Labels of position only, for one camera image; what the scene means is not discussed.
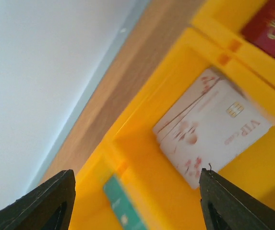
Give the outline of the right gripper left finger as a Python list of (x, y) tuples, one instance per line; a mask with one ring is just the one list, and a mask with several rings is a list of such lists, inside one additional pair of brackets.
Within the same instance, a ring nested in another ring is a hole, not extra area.
[(0, 210), (0, 230), (67, 230), (75, 201), (73, 170), (63, 170)]

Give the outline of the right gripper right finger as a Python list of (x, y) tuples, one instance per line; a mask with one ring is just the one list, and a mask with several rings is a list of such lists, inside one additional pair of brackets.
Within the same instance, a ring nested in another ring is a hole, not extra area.
[(275, 230), (275, 210), (215, 171), (203, 168), (199, 184), (208, 230)]

